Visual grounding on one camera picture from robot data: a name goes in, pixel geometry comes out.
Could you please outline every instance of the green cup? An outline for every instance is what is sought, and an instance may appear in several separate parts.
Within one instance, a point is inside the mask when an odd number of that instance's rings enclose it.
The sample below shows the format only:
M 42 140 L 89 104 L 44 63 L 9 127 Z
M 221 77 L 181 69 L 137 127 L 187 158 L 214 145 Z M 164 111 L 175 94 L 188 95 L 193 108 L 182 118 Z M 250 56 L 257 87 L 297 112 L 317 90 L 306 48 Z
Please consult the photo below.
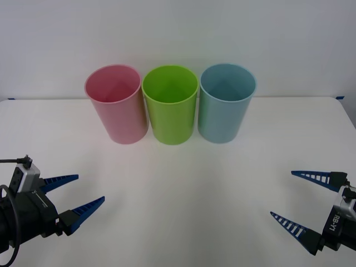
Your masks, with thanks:
M 167 145 L 189 139 L 194 129 L 195 74 L 182 66 L 161 66 L 150 71 L 142 82 L 155 137 Z

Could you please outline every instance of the plastic cup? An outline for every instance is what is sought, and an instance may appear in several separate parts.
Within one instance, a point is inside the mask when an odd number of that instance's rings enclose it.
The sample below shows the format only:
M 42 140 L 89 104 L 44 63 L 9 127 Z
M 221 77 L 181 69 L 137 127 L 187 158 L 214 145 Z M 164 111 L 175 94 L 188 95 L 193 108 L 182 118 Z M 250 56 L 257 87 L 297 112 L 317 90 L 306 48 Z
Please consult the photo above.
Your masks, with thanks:
M 100 68 L 85 82 L 85 93 L 114 142 L 132 144 L 145 136 L 149 122 L 141 77 L 134 68 L 126 65 Z
M 167 145 L 189 139 L 194 129 L 197 77 L 181 66 L 161 66 L 142 82 L 155 137 Z
M 203 72 L 200 84 L 199 133 L 213 143 L 233 140 L 255 93 L 255 77 L 241 66 L 218 64 Z

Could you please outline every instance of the white wall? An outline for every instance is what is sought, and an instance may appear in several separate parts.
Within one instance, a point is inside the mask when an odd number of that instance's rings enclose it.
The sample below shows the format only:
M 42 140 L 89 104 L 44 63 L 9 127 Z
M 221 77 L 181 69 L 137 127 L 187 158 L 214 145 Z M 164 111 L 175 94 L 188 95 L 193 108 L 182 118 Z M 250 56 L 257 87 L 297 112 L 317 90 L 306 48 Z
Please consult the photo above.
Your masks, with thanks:
M 86 77 L 112 63 L 200 75 L 235 62 L 259 96 L 345 95 L 356 117 L 355 49 L 356 0 L 7 0 L 0 98 L 85 97 Z

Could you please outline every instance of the white table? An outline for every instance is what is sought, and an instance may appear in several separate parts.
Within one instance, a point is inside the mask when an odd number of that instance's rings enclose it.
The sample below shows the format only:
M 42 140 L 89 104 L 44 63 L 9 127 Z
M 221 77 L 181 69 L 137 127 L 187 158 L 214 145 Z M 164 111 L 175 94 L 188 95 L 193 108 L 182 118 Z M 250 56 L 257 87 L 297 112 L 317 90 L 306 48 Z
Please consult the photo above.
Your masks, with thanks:
M 14 266 L 355 264 L 344 246 L 310 255 L 269 214 L 322 232 L 336 193 L 291 170 L 345 171 L 356 185 L 356 130 L 329 97 L 254 98 L 234 141 L 195 130 L 178 146 L 151 129 L 136 144 L 112 142 L 89 100 L 4 101 L 0 148 L 0 159 L 29 154 L 42 177 L 80 175 L 47 194 L 58 212 L 106 197 L 72 236 L 21 245 Z M 0 165 L 1 184 L 13 169 Z

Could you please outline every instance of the black cable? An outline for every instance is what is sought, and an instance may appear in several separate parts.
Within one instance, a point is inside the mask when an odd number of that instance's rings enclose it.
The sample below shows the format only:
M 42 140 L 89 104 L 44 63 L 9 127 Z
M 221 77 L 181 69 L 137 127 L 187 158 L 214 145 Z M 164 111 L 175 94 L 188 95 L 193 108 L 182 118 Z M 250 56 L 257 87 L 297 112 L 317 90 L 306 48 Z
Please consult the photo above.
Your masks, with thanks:
M 0 160 L 0 163 L 18 163 L 18 160 Z
M 2 190 L 5 190 L 7 197 L 10 200 L 11 206 L 12 206 L 12 210 L 14 213 L 14 217 L 15 217 L 15 226 L 16 226 L 16 242 L 15 242 L 15 249 L 12 253 L 11 259 L 9 260 L 9 262 L 5 265 L 0 265 L 0 267 L 9 267 L 15 260 L 17 253 L 18 253 L 18 249 L 20 248 L 20 244 L 21 244 L 21 224 L 20 224 L 20 218 L 19 218 L 19 213 L 17 210 L 17 205 L 15 202 L 15 198 L 13 197 L 10 189 L 6 186 L 6 185 L 0 185 L 0 201 L 3 199 L 2 197 Z

